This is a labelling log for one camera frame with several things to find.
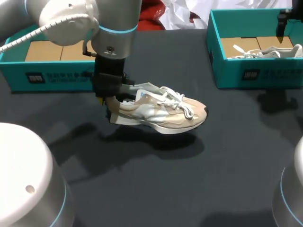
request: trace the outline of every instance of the shoe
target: shoe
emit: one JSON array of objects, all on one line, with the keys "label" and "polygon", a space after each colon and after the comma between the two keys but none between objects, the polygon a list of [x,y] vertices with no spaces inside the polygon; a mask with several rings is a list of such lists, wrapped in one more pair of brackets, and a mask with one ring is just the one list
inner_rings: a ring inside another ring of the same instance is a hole
[{"label": "shoe", "polygon": [[241,52],[242,55],[230,57],[229,59],[240,59],[240,58],[298,58],[303,57],[303,48],[300,44],[295,45],[293,48],[277,48],[269,47],[266,50],[251,50],[245,52],[242,48],[237,45],[233,46],[237,51]]},{"label": "shoe", "polygon": [[186,98],[168,87],[151,83],[122,85],[124,100],[105,99],[111,112],[110,122],[122,125],[148,125],[161,134],[178,134],[192,130],[207,117],[207,107]]}]

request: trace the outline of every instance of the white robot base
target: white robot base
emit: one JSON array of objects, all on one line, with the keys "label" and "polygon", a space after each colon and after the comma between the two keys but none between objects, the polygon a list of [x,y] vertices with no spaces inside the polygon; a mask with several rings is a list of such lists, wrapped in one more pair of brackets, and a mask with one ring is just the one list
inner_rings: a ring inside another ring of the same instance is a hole
[{"label": "white robot base", "polygon": [[71,227],[69,187],[43,140],[0,123],[0,227]]}]

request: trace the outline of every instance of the shoe sole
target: shoe sole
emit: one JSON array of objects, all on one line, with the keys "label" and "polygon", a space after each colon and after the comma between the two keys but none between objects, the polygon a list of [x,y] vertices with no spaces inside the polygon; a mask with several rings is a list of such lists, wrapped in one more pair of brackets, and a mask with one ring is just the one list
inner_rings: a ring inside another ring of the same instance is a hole
[{"label": "shoe sole", "polygon": [[158,126],[157,124],[146,122],[146,121],[143,121],[143,120],[134,120],[134,119],[131,119],[131,118],[122,117],[122,116],[119,116],[115,113],[111,113],[109,122],[113,123],[113,124],[130,125],[130,126],[142,125],[143,124],[143,125],[150,126],[151,128],[155,129],[157,132],[159,132],[161,134],[166,134],[166,135],[184,133],[186,131],[190,131],[192,129],[195,129],[196,127],[198,127],[199,125],[201,125],[203,123],[203,122],[201,122],[197,125],[194,125],[194,126],[188,127],[188,128],[168,129],[168,128]]}]

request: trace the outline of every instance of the black table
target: black table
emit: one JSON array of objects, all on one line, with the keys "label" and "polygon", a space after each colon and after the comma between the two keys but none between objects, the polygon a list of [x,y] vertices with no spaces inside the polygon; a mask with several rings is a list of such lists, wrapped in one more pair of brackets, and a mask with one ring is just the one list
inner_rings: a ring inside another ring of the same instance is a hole
[{"label": "black table", "polygon": [[303,91],[218,90],[205,30],[140,32],[125,71],[209,107],[190,133],[119,127],[93,93],[11,95],[0,120],[36,132],[86,227],[274,227],[271,199],[303,135]]}]

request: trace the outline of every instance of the beige sneaker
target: beige sneaker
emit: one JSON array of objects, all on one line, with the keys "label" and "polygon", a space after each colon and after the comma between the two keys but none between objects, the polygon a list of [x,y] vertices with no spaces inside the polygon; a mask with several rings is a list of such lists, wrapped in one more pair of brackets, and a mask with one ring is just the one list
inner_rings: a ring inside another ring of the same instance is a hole
[{"label": "beige sneaker", "polygon": [[204,104],[168,87],[160,88],[151,83],[123,85],[121,93],[136,95],[123,102],[116,97],[106,98],[111,123],[145,124],[162,134],[178,134],[198,127],[207,117]]}]

